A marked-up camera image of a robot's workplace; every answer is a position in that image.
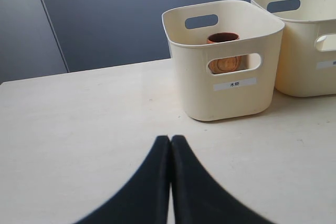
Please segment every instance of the cream plastic bin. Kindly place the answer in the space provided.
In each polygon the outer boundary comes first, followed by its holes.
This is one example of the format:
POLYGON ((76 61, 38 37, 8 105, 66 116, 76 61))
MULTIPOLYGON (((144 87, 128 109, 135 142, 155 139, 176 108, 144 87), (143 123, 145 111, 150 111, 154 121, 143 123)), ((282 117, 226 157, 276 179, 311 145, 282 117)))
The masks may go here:
MULTIPOLYGON (((269 3, 251 0, 267 10, 269 3)), ((276 88, 295 97, 336 93, 336 0, 299 0, 296 10, 273 13, 285 22, 276 88)))
POLYGON ((244 1, 219 1, 168 10, 163 26, 186 114, 212 121, 255 114, 271 103, 284 23, 244 1), (217 15, 213 26, 187 29, 192 17, 217 15), (206 44, 209 35, 237 33, 239 40, 206 44), (214 59, 244 57, 245 69, 212 74, 214 59))

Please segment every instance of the label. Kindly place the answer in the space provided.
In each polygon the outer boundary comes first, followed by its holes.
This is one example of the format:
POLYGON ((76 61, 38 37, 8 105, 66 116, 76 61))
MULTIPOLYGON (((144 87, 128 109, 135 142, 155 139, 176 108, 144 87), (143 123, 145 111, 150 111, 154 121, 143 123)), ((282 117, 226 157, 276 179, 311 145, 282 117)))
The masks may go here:
POLYGON ((250 85, 255 85, 255 84, 257 84, 257 78, 254 77, 254 78, 249 78, 249 79, 244 79, 244 80, 214 84, 214 90, 219 91, 219 90, 224 90, 224 89, 235 89, 235 88, 250 86, 250 85))
POLYGON ((317 62, 316 69, 336 67, 336 60, 317 62))

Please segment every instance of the gray wall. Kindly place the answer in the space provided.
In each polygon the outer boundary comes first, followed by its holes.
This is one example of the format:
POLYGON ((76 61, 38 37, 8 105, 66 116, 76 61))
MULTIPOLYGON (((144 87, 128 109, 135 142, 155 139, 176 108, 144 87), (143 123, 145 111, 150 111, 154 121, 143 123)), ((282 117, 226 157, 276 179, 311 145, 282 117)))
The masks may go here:
POLYGON ((0 0, 0 83, 65 72, 41 0, 0 0))
POLYGON ((161 14, 217 0, 45 0, 70 70, 164 59, 161 14))

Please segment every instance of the brown cup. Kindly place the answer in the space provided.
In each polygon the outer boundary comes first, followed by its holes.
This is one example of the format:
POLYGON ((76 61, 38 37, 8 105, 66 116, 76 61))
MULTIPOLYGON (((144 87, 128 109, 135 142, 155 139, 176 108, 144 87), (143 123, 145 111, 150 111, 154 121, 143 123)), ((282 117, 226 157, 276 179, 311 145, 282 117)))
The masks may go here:
MULTIPOLYGON (((212 34, 207 38, 207 44, 226 42, 239 39, 239 35, 235 33, 218 33, 212 34)), ((213 60, 208 67, 213 74, 228 73, 236 71, 241 63, 241 56, 213 60)))

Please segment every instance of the white tabletop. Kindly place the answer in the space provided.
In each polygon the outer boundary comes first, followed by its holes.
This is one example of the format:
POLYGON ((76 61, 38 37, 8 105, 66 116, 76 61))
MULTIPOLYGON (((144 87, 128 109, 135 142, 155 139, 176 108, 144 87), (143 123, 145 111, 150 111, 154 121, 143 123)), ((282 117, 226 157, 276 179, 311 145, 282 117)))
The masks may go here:
POLYGON ((171 60, 5 82, 0 223, 72 223, 120 189, 157 135, 183 134, 258 213, 279 224, 335 224, 335 128, 336 96, 278 92, 258 115, 190 119, 171 60))

